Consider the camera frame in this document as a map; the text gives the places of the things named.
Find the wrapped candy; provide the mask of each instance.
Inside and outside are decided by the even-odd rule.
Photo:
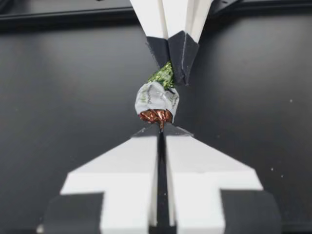
[[[172,123],[179,103],[179,94],[174,88],[173,71],[168,62],[153,74],[138,91],[135,108],[137,114],[149,123]]]

